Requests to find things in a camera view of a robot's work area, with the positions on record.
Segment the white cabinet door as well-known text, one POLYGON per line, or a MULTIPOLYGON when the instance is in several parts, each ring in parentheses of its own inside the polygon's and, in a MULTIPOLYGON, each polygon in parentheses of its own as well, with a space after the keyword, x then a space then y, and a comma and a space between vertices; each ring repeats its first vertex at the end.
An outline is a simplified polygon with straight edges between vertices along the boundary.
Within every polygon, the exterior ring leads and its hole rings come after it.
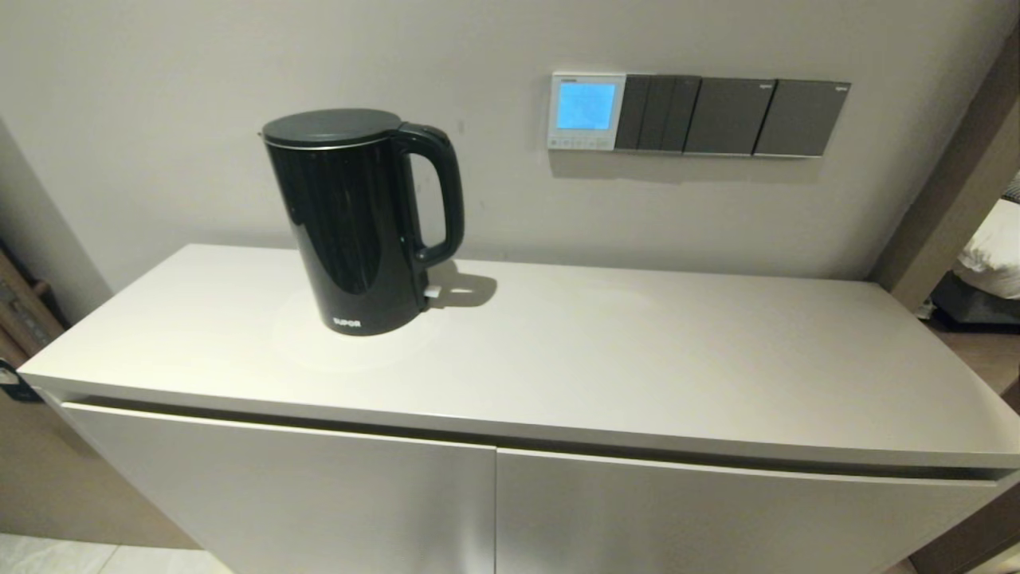
POLYGON ((498 574, 883 574, 994 481, 496 453, 498 574))
POLYGON ((233 574, 494 574, 496 450, 65 401, 233 574))

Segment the white cabinet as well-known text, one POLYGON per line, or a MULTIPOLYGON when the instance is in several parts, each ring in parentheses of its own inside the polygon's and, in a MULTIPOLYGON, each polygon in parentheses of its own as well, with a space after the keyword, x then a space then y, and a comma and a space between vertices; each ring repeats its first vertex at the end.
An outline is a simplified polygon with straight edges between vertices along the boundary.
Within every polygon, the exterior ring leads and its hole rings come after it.
POLYGON ((322 323, 298 252, 190 245, 21 374, 70 426, 65 401, 497 454, 994 481, 984 505, 1020 484, 1020 415, 881 286, 494 261, 434 279, 410 324, 351 336, 322 323))

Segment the grey single wall switch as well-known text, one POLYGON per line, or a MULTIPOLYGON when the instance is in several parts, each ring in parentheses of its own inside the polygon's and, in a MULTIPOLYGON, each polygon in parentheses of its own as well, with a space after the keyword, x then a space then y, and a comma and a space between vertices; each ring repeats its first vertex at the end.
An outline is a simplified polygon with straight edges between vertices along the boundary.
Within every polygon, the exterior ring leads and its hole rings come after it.
POLYGON ((778 80, 752 154, 823 156, 851 87, 848 81, 778 80))
POLYGON ((704 77, 685 154, 750 156, 775 94, 775 80, 704 77))

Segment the white bedding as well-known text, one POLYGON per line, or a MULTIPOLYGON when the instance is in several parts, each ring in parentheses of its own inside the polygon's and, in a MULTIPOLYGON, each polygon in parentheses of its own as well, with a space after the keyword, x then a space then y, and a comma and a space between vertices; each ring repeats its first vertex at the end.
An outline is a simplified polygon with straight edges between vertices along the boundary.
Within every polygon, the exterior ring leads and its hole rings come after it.
POLYGON ((1020 204, 1000 199, 959 252, 953 273, 1002 299, 1020 299, 1020 204))

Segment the white wall thermostat panel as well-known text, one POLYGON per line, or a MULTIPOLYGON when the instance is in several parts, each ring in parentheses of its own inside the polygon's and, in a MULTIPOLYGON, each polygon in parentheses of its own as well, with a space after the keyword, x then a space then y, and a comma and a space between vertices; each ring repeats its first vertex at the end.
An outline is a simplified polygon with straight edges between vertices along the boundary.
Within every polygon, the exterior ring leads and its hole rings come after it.
POLYGON ((614 151, 626 80, 615 73, 551 75, 547 149, 614 151))

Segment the dark bed base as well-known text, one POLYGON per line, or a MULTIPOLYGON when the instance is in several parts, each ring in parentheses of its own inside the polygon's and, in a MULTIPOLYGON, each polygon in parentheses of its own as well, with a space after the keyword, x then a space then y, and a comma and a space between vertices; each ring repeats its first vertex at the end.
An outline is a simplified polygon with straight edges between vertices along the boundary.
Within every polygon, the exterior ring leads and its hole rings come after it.
POLYGON ((997 297, 967 284, 948 271, 930 294, 930 301, 957 324, 994 324, 1020 328, 1020 299, 997 297))

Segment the black electric kettle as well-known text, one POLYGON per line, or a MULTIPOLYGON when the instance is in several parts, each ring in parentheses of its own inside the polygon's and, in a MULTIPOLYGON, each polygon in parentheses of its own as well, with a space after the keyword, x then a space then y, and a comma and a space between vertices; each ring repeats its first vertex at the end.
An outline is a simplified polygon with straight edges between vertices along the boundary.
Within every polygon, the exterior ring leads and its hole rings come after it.
POLYGON ((429 269, 465 236, 457 154, 440 128, 369 108, 311 110, 260 132, 322 323, 351 336, 409 324, 427 308, 429 269), (411 156, 429 160, 445 237, 422 238, 411 156))

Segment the brown wooden rack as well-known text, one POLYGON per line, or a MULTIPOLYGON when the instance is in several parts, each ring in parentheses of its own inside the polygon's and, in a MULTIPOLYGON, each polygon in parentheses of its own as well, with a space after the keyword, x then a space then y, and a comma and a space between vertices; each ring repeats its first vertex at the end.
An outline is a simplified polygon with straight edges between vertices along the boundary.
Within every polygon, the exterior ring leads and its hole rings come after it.
POLYGON ((0 241, 0 360, 19 368, 68 327, 52 288, 0 241))

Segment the wooden door frame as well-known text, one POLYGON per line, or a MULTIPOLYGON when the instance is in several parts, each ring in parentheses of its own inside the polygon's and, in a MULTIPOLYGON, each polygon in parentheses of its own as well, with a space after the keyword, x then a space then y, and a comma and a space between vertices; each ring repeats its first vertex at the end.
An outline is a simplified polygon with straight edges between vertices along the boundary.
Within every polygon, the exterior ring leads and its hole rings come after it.
POLYGON ((915 312, 1020 171, 1020 19, 868 273, 915 312))

